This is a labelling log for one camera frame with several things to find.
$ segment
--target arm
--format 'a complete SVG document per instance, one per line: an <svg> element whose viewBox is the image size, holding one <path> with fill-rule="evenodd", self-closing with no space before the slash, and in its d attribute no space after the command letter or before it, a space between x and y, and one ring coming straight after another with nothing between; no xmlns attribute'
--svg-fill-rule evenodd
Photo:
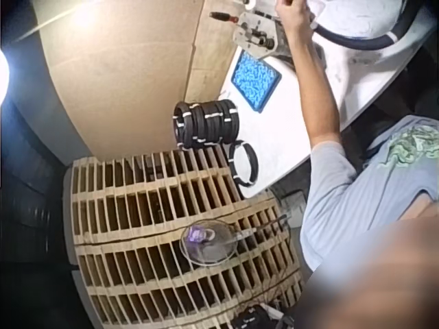
<svg viewBox="0 0 439 329"><path fill-rule="evenodd" d="M276 10L287 33L299 81L302 115L311 148L325 141L340 143L340 117L328 79L312 44L306 0L278 0Z"/></svg>

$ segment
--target wooden slot rack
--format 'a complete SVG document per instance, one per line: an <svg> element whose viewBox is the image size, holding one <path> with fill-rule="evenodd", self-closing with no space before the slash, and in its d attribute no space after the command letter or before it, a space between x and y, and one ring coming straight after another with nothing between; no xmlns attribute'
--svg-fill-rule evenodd
<svg viewBox="0 0 439 329"><path fill-rule="evenodd" d="M240 197L220 146L73 163L75 252L105 328L222 329L257 302L292 306L302 279L289 231L277 222L215 267L188 262L179 247L183 230L201 219L245 230L278 215L270 193Z"/></svg>

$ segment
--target white countertop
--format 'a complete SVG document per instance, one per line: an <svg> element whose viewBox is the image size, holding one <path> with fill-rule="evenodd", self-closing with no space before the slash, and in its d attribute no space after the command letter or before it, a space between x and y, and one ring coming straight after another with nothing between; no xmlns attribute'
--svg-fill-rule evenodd
<svg viewBox="0 0 439 329"><path fill-rule="evenodd" d="M398 76L436 28L436 19L423 8L408 33L395 45L381 51L355 51L333 44L314 34L313 40L324 49L327 75L340 109L341 129L349 126ZM229 98L238 108L238 139L252 145L259 161L259 176L254 186L240 186L244 197L252 197L280 180L310 154L309 139L300 109L296 74L276 58L265 61L282 78L265 105L257 113L232 85L231 77L239 59L238 47L219 99ZM250 176L244 151L235 154L237 171Z"/></svg>

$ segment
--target tan wall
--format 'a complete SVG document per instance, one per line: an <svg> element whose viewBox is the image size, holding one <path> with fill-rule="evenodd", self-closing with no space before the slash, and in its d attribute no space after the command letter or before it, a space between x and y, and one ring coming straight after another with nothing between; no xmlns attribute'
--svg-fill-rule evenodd
<svg viewBox="0 0 439 329"><path fill-rule="evenodd" d="M233 0L205 0L195 38L187 101L210 101L218 97L236 50L232 41L235 26L211 19L209 12L239 16L243 10L244 7Z"/></svg>
<svg viewBox="0 0 439 329"><path fill-rule="evenodd" d="M233 25L209 12L236 12L236 5L105 0L62 16L84 2L34 0L40 24L61 16L40 35L74 126L101 159L174 148L176 102L216 98L235 50Z"/></svg>

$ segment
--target black cable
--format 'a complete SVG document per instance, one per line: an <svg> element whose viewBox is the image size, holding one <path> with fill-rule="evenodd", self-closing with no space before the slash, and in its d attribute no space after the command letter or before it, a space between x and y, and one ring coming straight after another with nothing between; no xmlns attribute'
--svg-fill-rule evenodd
<svg viewBox="0 0 439 329"><path fill-rule="evenodd" d="M177 103L176 108L174 109L174 116L177 118L182 118L182 121L185 125L182 133L182 142L184 148L192 148L193 121L191 109L185 102L181 101Z"/></svg>
<svg viewBox="0 0 439 329"><path fill-rule="evenodd" d="M221 109L221 143L230 144L231 143L231 117L228 111L228 105L224 101L218 101L217 106Z"/></svg>
<svg viewBox="0 0 439 329"><path fill-rule="evenodd" d="M218 124L218 144L222 143L223 137L224 137L224 128L223 128L223 122L224 122L224 111L222 108L221 101L215 102L215 107L217 108L218 113L218 120L216 120L216 123Z"/></svg>
<svg viewBox="0 0 439 329"><path fill-rule="evenodd" d="M174 109L174 115L172 117L174 122L174 135L176 137L177 146L183 146L183 133L185 124L183 123L182 113L179 108Z"/></svg>
<svg viewBox="0 0 439 329"><path fill-rule="evenodd" d="M198 147L198 120L195 117L195 109L199 106L198 103L193 103L189 106L192 113L192 124L193 124L193 134L192 134L192 148Z"/></svg>
<svg viewBox="0 0 439 329"><path fill-rule="evenodd" d="M424 0L409 0L392 30L378 38L361 39L341 36L325 29L321 25L317 26L316 33L323 38L346 48L365 51L380 50L393 45L406 35L424 2Z"/></svg>
<svg viewBox="0 0 439 329"><path fill-rule="evenodd" d="M209 120L211 117L211 114L213 113L211 110L211 107L207 103L200 104L203 112L204 112L204 123L205 125L205 131L206 131L206 141L204 142L204 145L210 145L213 142L213 139L215 138L215 127L213 126L213 121Z"/></svg>
<svg viewBox="0 0 439 329"><path fill-rule="evenodd" d="M235 142L238 139L239 134L239 115L236 105L229 99L224 100L228 104L230 117L232 119L232 131L230 143Z"/></svg>
<svg viewBox="0 0 439 329"><path fill-rule="evenodd" d="M235 167L235 150L238 147L243 147L247 153L248 162L250 163L251 173L250 179L246 182L239 177L238 172ZM230 145L229 153L228 153L228 165L230 167L230 171L232 173L233 180L236 184L251 187L256 183L258 174L259 174L259 163L256 153L254 152L253 147L250 144L245 143L243 141L236 141Z"/></svg>
<svg viewBox="0 0 439 329"><path fill-rule="evenodd" d="M192 109L192 119L196 121L197 126L197 147L203 147L206 142L206 119L204 111L200 104Z"/></svg>
<svg viewBox="0 0 439 329"><path fill-rule="evenodd" d="M207 137L205 145L211 146L217 144L218 140L220 139L219 121L221 119L215 102L210 101L208 103L203 103L202 107L205 113L204 118L206 119L207 126Z"/></svg>

